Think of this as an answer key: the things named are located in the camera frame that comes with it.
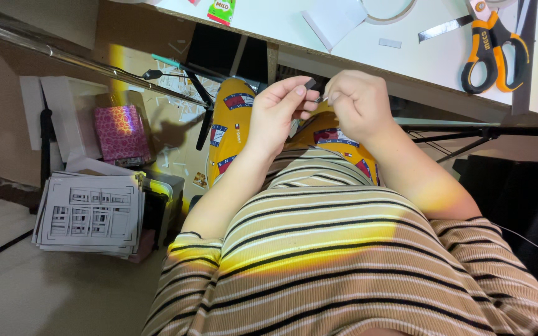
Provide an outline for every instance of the fingernail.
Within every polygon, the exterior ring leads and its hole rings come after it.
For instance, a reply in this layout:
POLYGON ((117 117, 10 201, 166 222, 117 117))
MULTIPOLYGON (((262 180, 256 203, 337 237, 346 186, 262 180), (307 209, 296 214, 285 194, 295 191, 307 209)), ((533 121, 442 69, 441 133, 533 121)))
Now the fingernail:
POLYGON ((296 87, 296 93, 299 95, 299 96, 302 96, 304 94, 304 86, 303 85, 299 85, 296 87))

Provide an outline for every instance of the milo packet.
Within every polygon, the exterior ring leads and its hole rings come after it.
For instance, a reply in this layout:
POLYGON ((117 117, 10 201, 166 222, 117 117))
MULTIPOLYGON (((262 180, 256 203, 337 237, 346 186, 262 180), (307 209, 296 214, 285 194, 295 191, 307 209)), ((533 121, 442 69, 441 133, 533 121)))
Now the milo packet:
POLYGON ((234 16, 235 0, 213 0, 207 17, 223 25, 229 26, 234 16))

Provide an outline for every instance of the right hand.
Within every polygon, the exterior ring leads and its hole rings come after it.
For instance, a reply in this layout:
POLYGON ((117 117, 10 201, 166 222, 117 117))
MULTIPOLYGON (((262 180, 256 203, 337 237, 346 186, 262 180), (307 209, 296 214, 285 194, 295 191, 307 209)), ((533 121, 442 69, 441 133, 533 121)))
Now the right hand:
POLYGON ((389 108, 385 80, 356 70, 344 70, 325 87, 342 132, 355 141, 370 141, 396 126, 389 108))

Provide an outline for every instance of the forearm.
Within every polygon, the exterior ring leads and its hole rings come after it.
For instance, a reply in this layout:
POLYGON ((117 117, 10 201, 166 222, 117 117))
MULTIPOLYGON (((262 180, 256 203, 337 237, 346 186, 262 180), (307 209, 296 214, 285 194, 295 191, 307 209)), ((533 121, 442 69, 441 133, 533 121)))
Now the forearm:
POLYGON ((223 238, 238 210, 261 189, 272 162, 272 157, 244 147, 221 179, 190 211, 182 232, 194 231, 202 238, 223 238))
POLYGON ((474 199, 443 167, 433 161, 396 124, 368 137, 362 144, 375 157, 379 172, 391 188, 429 219, 481 216, 474 199))

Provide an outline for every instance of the white desk surface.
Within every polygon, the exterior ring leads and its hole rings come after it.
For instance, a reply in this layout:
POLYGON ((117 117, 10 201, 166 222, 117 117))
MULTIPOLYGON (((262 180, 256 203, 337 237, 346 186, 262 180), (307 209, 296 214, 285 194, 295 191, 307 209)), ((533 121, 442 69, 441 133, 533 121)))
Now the white desk surface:
MULTIPOLYGON (((301 11, 310 8, 314 0, 238 0, 231 27, 263 35, 268 38, 329 53, 317 35, 304 20, 301 11)), ((388 3, 390 12, 398 11, 409 0, 378 1, 388 3)), ((157 7, 182 14, 207 18, 210 0, 201 0, 194 6, 187 0, 162 0, 157 7)), ((518 3, 500 10, 500 18, 510 31, 516 27, 518 3)), ((464 0, 417 0, 412 11, 391 25, 371 25, 363 22, 338 43, 331 54, 364 63, 386 71, 399 73, 440 86, 463 91, 460 73, 470 53, 472 37, 470 25, 418 43, 418 33, 441 23, 468 14, 464 0), (402 48, 378 45, 380 38, 401 41, 402 48)), ((536 40, 538 41, 538 11, 536 40)), ((530 110, 538 112, 538 43, 534 48, 533 89, 530 110)), ((503 93, 495 85, 482 97, 512 104, 512 93, 503 93)))

